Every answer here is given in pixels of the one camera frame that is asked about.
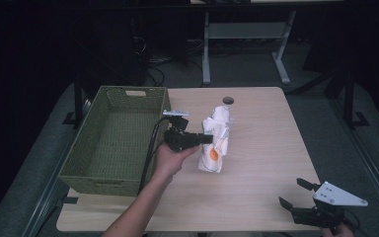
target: white towel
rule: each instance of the white towel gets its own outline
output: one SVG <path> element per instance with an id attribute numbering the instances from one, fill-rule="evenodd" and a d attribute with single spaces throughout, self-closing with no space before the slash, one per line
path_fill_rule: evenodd
<path id="1" fill-rule="evenodd" d="M 210 118 L 202 122 L 204 134 L 213 135 L 213 143 L 203 144 L 198 169 L 220 173 L 223 156 L 229 142 L 230 110 L 227 106 L 216 107 Z"/>

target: orange label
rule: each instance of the orange label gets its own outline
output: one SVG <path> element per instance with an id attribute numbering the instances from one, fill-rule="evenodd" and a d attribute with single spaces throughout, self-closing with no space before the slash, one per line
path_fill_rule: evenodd
<path id="1" fill-rule="evenodd" d="M 211 148 L 211 150 L 210 150 L 210 159 L 213 161 L 218 160 L 218 153 L 214 148 Z"/>

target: human arm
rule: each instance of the human arm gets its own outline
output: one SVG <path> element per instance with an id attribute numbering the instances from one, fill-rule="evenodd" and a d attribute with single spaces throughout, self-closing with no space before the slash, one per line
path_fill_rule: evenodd
<path id="1" fill-rule="evenodd" d="M 323 237 L 353 237 L 353 232 L 350 228 L 341 223 L 336 228 L 336 235 L 333 235 L 329 228 L 322 228 Z"/>
<path id="2" fill-rule="evenodd" d="M 161 144 L 158 148 L 156 169 L 152 179 L 103 236 L 141 237 L 166 187 L 172 182 L 174 175 L 181 170 L 184 160 L 197 149 L 198 146 L 174 152 L 165 143 Z"/>

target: human hand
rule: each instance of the human hand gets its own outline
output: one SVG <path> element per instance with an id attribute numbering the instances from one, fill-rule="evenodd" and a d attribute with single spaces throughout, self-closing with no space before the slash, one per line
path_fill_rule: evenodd
<path id="1" fill-rule="evenodd" d="M 162 143 L 157 152 L 156 169 L 152 179 L 160 179 L 167 184 L 183 167 L 184 160 L 197 151 L 199 146 L 191 147 L 180 152 L 174 152 L 166 143 Z"/>
<path id="2" fill-rule="evenodd" d="M 332 234 L 329 228 L 322 228 L 321 230 L 323 237 L 353 237 L 352 230 L 350 230 L 350 228 L 343 223 L 337 226 L 335 230 L 336 235 Z"/>

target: forearm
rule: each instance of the forearm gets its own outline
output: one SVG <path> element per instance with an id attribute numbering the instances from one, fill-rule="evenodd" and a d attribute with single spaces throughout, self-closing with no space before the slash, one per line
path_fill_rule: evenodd
<path id="1" fill-rule="evenodd" d="M 141 237 L 168 184 L 165 179 L 152 179 L 103 236 Z"/>

